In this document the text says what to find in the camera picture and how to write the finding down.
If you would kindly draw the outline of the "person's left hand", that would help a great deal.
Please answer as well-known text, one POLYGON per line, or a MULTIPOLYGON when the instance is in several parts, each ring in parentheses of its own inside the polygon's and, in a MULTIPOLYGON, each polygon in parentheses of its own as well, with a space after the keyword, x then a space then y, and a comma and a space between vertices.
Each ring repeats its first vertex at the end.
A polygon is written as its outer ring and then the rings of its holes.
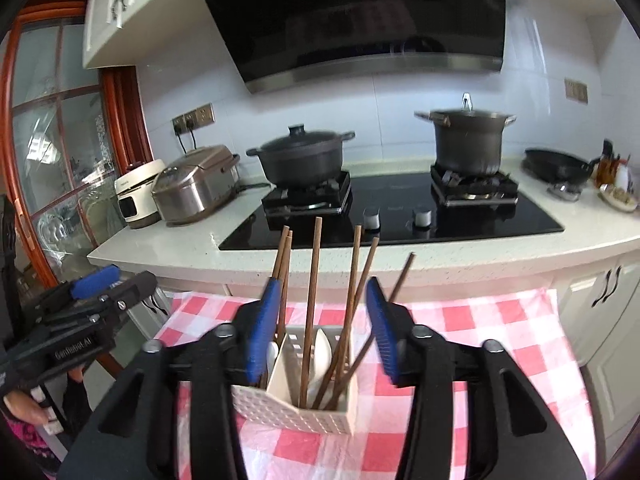
MULTIPOLYGON (((15 390, 3 398, 4 405, 12 416, 34 426, 44 426, 53 422, 49 412, 29 393, 15 390)), ((67 373, 66 387, 62 396, 62 411, 68 426, 79 431, 91 415, 88 394, 84 384, 82 366, 67 373)))

